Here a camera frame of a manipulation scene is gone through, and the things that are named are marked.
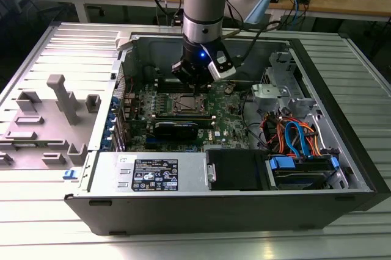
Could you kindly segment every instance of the warning label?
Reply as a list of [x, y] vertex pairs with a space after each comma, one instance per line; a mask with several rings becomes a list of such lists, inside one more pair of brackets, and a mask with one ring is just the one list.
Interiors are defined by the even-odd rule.
[[136, 159], [132, 189], [138, 191], [177, 191], [178, 160]]

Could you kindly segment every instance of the slotted aluminum surface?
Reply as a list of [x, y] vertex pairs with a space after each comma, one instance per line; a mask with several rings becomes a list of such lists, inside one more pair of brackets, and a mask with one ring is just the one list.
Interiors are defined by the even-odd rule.
[[[26, 59], [24, 70], [22, 66], [18, 72], [20, 80], [11, 81], [16, 86], [0, 96], [4, 100], [0, 129], [13, 118], [17, 105], [12, 98], [21, 88], [54, 98], [44, 86], [51, 72], [63, 73], [67, 88], [80, 98], [100, 91], [117, 57], [117, 32], [134, 27], [140, 26], [63, 24], [49, 28]], [[301, 40], [391, 187], [389, 84], [349, 40], [337, 34], [268, 35]], [[0, 255], [4, 259], [37, 255], [40, 259], [391, 259], [391, 200], [368, 212], [348, 214], [321, 231], [102, 237], [92, 234], [63, 202], [64, 194], [78, 184], [64, 183], [62, 175], [60, 170], [0, 172]]]

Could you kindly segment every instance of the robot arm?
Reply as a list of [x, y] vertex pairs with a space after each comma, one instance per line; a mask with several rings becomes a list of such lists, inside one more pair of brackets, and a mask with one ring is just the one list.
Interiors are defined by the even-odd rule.
[[[270, 0], [229, 0], [244, 16], [246, 23], [258, 23]], [[172, 66], [172, 73], [182, 82], [204, 88], [212, 82], [236, 73], [241, 65], [231, 58], [222, 42], [225, 0], [184, 0], [183, 54]]]

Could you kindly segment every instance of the circuit board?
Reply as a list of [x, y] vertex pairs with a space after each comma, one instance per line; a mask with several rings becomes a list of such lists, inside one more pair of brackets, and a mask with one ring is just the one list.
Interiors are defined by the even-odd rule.
[[[203, 152], [212, 148], [248, 149], [248, 132], [240, 116], [240, 92], [232, 84], [216, 82], [208, 93], [160, 93], [145, 85], [133, 96], [127, 112], [130, 152]], [[152, 129], [164, 121], [199, 125], [197, 138], [188, 142], [154, 143]]]

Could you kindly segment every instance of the motherboard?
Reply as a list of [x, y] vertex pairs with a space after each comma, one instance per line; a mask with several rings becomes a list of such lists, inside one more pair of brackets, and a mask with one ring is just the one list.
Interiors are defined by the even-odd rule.
[[130, 139], [126, 150], [249, 149], [248, 131], [241, 118], [241, 92], [234, 89], [232, 83], [216, 82], [208, 92], [195, 95], [157, 84], [143, 85], [128, 95], [125, 115]]

